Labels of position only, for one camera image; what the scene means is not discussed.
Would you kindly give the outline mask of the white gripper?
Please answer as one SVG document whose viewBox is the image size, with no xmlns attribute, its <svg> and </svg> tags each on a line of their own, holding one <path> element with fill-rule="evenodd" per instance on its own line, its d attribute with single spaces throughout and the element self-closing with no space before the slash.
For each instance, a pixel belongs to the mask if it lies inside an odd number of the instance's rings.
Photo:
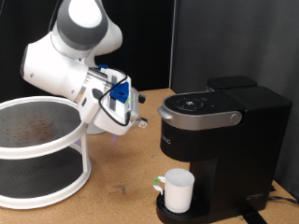
<svg viewBox="0 0 299 224">
<path fill-rule="evenodd" d="M 131 79 L 114 69 L 89 69 L 82 87 L 81 120 L 116 135 L 124 135 L 133 126 L 146 128 L 148 120 L 138 118 L 138 103 L 146 95 L 131 86 Z"/>
</svg>

